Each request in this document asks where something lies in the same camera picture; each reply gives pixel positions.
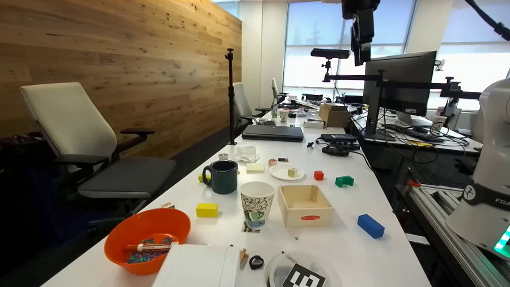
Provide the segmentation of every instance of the robot logo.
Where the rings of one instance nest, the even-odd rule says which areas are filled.
[[[466,189],[464,190],[464,199],[465,200],[472,200],[476,197],[476,191],[475,188],[468,185],[466,186]]]

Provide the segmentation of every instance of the orange bowl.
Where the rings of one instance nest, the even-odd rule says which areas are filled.
[[[166,254],[142,263],[126,263],[132,251],[127,245],[140,244],[142,240],[154,238],[159,243],[169,236],[183,244],[191,229],[189,217],[173,208],[156,208],[135,214],[117,225],[105,242],[105,255],[113,263],[136,275],[156,273],[161,268]]]

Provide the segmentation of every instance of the window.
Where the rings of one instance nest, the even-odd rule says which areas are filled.
[[[222,1],[222,0],[213,0],[218,6],[223,8],[228,13],[232,14],[236,18],[239,18],[239,2],[237,1]]]
[[[496,22],[510,26],[508,0],[476,0],[476,3]],[[443,71],[435,71],[433,81],[441,83],[445,77],[460,81],[462,90],[482,92],[490,84],[508,77],[510,44],[493,29],[464,0],[454,0],[448,18],[438,59],[445,59]],[[444,106],[445,98],[431,92],[429,108]],[[460,99],[458,107],[478,110],[477,100]]]
[[[414,0],[381,1],[374,13],[375,36],[372,57],[402,54],[405,47]],[[339,92],[363,94],[363,81],[323,83],[325,58],[312,57],[313,48],[350,50],[351,20],[342,17],[341,4],[322,2],[290,3],[287,21],[284,91],[291,93],[321,93],[332,96]],[[331,61],[331,73],[363,75],[365,66],[354,66],[354,56]]]

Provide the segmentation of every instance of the gray chair seat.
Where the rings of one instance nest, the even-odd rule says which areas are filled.
[[[175,161],[134,156],[117,161],[78,187],[89,198],[151,198],[168,181]]]

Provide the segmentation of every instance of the laptop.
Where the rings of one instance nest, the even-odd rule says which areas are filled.
[[[300,127],[276,127],[250,125],[244,130],[245,139],[303,141],[303,131]]]

